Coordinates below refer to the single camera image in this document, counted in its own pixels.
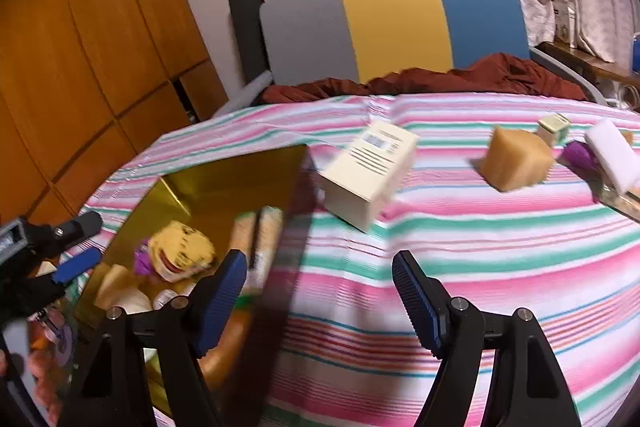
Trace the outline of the yellow knitted sock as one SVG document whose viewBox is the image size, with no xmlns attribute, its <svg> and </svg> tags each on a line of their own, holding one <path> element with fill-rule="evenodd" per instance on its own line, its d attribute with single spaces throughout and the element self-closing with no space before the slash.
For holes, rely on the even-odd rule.
<svg viewBox="0 0 640 427">
<path fill-rule="evenodd" d="M 189 225 L 172 220 L 148 240 L 155 272 L 176 283 L 207 269 L 216 259 L 213 243 Z"/>
</svg>

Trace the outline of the large tan sponge block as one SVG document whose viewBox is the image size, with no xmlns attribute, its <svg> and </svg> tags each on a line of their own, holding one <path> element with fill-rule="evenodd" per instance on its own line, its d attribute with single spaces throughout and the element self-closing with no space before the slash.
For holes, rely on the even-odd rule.
<svg viewBox="0 0 640 427">
<path fill-rule="evenodd" d="M 555 159 L 548 144 L 535 133 L 495 127 L 480 175 L 499 192 L 544 182 Z"/>
</svg>

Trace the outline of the white foam sponge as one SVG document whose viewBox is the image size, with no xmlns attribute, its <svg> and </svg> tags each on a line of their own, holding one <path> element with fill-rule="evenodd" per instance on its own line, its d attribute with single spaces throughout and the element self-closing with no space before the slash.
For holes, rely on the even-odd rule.
<svg viewBox="0 0 640 427">
<path fill-rule="evenodd" d="M 639 157 L 612 121 L 599 120 L 585 138 L 617 194 L 624 195 L 636 186 Z"/>
</svg>

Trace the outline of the cream cardboard box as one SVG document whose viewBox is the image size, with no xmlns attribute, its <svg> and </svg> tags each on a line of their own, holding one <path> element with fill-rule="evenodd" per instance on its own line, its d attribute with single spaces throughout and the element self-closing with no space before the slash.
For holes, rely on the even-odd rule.
<svg viewBox="0 0 640 427">
<path fill-rule="evenodd" d="M 418 142 L 404 128 L 372 122 L 320 172 L 326 210 L 368 231 L 411 170 Z"/>
</svg>

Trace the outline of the small tan sponge piece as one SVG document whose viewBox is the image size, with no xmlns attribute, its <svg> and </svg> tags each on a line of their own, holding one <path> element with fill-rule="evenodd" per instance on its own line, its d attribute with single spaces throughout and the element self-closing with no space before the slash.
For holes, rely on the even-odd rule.
<svg viewBox="0 0 640 427">
<path fill-rule="evenodd" d="M 634 145 L 634 134 L 631 131 L 622 131 L 622 135 L 630 146 Z"/>
</svg>

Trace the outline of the striped bed sheet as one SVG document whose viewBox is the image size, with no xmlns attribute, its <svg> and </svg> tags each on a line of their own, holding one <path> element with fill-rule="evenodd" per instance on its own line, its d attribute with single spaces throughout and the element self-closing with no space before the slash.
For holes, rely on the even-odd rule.
<svg viewBox="0 0 640 427">
<path fill-rule="evenodd" d="M 495 126 L 534 130 L 559 113 L 580 139 L 601 119 L 630 132 L 639 117 L 591 104 L 498 94 L 343 96 L 270 105 L 168 133 L 88 199 L 107 244 L 153 182 L 209 160 L 305 144 L 326 165 L 371 121 L 419 139 L 416 162 L 368 233 L 323 209 L 312 216 L 292 312 L 262 425 L 410 426 L 434 383 L 392 282 L 408 249 L 425 273 L 477 308 L 531 309 L 586 426 L 603 426 L 639 375 L 639 227 L 598 204 L 565 167 L 499 193 L 473 169 Z"/>
</svg>

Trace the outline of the wooden wardrobe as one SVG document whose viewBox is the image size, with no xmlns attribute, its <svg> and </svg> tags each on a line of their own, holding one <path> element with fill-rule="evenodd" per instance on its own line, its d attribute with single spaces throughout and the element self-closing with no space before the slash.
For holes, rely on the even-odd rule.
<svg viewBox="0 0 640 427">
<path fill-rule="evenodd" d="M 1 218 L 72 217 L 227 93 L 188 0 L 1 0 Z"/>
</svg>

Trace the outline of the purple wrapped candy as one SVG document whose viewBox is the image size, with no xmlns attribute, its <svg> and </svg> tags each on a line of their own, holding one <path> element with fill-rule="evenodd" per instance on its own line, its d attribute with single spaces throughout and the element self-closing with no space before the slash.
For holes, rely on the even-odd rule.
<svg viewBox="0 0 640 427">
<path fill-rule="evenodd" d="M 567 143 L 558 161 L 567 168 L 581 173 L 598 173 L 600 164 L 591 147 L 580 141 Z"/>
</svg>

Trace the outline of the small green cream box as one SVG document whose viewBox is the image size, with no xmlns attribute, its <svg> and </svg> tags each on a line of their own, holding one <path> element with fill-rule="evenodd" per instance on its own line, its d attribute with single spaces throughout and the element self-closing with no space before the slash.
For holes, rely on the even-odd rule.
<svg viewBox="0 0 640 427">
<path fill-rule="evenodd" d="M 538 120 L 536 135 L 553 148 L 565 142 L 569 131 L 570 120 L 562 114 L 552 114 Z"/>
</svg>

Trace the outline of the dark red blanket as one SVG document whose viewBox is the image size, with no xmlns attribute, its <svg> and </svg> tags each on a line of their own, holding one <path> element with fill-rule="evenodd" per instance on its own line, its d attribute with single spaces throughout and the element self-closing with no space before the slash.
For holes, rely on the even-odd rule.
<svg viewBox="0 0 640 427">
<path fill-rule="evenodd" d="M 258 95 L 257 103 L 315 102 L 341 95 L 473 92 L 550 96 L 574 101 L 586 101 L 588 98 L 587 90 L 578 83 L 563 79 L 532 60 L 495 53 L 481 58 L 468 68 L 455 68 L 449 72 L 409 68 L 373 78 L 367 83 L 326 78 L 298 86 L 273 84 Z"/>
</svg>

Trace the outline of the wooden side shelf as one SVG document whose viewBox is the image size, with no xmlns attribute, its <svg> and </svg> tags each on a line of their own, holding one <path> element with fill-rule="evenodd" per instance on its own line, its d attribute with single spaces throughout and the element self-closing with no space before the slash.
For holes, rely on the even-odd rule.
<svg viewBox="0 0 640 427">
<path fill-rule="evenodd" d="M 574 49 L 562 42 L 542 42 L 537 46 L 544 52 L 560 61 L 564 65 L 579 72 L 582 77 L 591 82 L 599 79 L 618 81 L 628 86 L 639 87 L 639 75 L 630 69 L 600 60 L 585 51 Z"/>
</svg>

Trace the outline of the blue mug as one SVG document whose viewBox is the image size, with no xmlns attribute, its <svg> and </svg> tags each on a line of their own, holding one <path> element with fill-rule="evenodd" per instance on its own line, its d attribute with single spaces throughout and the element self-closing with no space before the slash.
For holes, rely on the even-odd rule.
<svg viewBox="0 0 640 427">
<path fill-rule="evenodd" d="M 632 43 L 632 70 L 639 74 L 640 72 L 640 32 L 634 34 L 634 42 Z"/>
</svg>

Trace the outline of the white box on shelf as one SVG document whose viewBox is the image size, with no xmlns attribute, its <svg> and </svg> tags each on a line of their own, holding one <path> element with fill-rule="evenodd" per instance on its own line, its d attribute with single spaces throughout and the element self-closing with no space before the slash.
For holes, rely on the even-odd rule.
<svg viewBox="0 0 640 427">
<path fill-rule="evenodd" d="M 554 40 L 570 48 L 576 48 L 576 12 L 574 4 L 565 0 L 553 0 Z"/>
</svg>

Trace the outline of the grey yellow blue headboard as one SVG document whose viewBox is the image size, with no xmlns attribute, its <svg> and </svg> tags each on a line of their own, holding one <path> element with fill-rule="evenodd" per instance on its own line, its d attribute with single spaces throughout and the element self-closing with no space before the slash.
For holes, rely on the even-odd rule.
<svg viewBox="0 0 640 427">
<path fill-rule="evenodd" d="M 529 57 L 520 0 L 228 0 L 242 71 L 281 86 L 366 83 L 448 72 L 506 53 Z"/>
</svg>

